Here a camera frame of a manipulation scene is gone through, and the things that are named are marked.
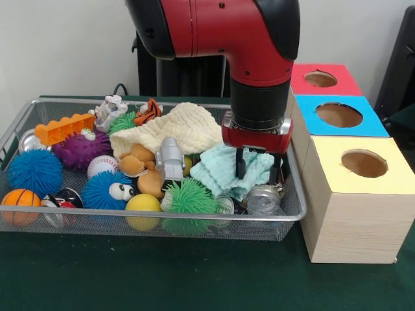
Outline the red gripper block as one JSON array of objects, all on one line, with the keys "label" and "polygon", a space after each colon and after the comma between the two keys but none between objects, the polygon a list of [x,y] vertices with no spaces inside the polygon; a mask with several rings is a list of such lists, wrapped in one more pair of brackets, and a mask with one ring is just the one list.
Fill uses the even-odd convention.
[{"label": "red gripper block", "polygon": [[283,182],[281,155],[290,145],[292,136],[292,120],[285,118],[282,125],[272,131],[247,130],[238,127],[227,111],[222,118],[222,140],[225,145],[236,148],[235,175],[243,179],[246,172],[244,148],[259,150],[272,154],[274,163],[270,167],[269,184],[278,185]]}]

